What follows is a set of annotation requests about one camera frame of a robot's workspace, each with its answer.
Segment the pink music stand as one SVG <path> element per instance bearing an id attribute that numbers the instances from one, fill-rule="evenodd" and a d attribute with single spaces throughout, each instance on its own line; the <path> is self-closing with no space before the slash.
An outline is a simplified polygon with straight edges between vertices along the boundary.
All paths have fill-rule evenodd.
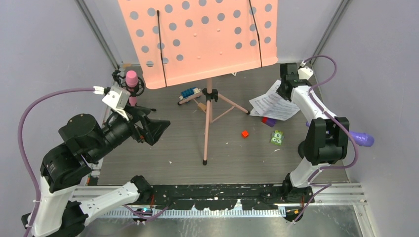
<path id="1" fill-rule="evenodd" d="M 276 0 L 121 0 L 118 2 L 147 88 L 201 79 L 212 104 L 225 96 L 212 78 L 270 66 L 277 57 Z"/>

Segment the sheet music page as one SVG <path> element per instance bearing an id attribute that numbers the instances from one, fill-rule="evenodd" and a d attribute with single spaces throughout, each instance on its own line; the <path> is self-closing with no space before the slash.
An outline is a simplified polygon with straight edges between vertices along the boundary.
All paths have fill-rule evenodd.
<path id="1" fill-rule="evenodd" d="M 267 117 L 286 121 L 300 111 L 294 103 L 285 101 L 281 97 L 261 97 L 249 100 L 253 106 L 251 116 Z"/>
<path id="2" fill-rule="evenodd" d="M 266 115 L 268 112 L 291 114 L 298 112 L 299 108 L 295 104 L 283 99 L 277 93 L 280 85 L 281 81 L 276 80 L 265 94 L 249 100 L 253 107 L 251 114 Z"/>

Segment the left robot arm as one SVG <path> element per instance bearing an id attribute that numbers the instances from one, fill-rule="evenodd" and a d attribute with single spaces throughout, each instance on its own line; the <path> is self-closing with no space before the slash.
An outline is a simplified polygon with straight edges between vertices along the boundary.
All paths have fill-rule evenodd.
<path id="1" fill-rule="evenodd" d="M 121 187 L 84 201 L 71 201 L 81 180 L 91 172 L 90 164 L 132 138 L 154 145 L 170 126 L 168 120 L 150 119 L 150 110 L 126 106 L 128 117 L 118 115 L 101 127 L 94 116 L 79 114 L 59 129 L 63 143 L 43 158 L 40 198 L 31 213 L 22 216 L 34 237 L 75 237 L 99 216 L 119 206 L 151 200 L 152 188 L 143 176 L 134 176 Z"/>

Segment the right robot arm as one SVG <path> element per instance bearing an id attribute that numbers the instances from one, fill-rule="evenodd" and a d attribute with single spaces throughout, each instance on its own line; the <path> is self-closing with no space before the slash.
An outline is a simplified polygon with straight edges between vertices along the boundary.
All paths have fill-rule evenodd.
<path id="1" fill-rule="evenodd" d="M 282 199 L 291 203 L 309 197 L 314 178 L 323 168 L 344 159 L 348 147 L 348 119 L 329 112 L 299 70 L 296 63 L 281 64 L 281 84 L 277 89 L 283 99 L 298 106 L 309 122 L 306 138 L 298 147 L 302 161 L 282 183 Z"/>

